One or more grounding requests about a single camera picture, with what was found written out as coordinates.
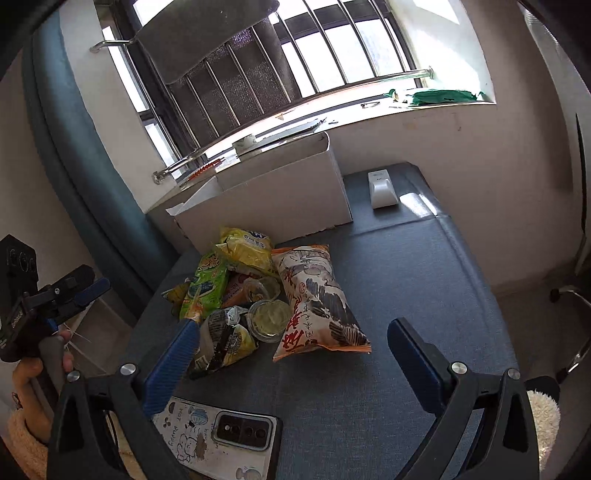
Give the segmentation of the person's left hand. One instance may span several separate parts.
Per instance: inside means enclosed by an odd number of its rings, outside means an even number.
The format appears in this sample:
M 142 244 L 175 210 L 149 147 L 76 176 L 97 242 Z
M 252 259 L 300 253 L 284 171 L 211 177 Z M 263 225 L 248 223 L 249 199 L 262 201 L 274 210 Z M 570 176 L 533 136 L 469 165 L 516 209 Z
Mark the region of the person's left hand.
M 32 385 L 32 381 L 42 371 L 43 365 L 40 359 L 23 358 L 14 369 L 12 379 L 29 432 L 38 441 L 47 444 L 50 439 L 52 421 L 46 415 Z

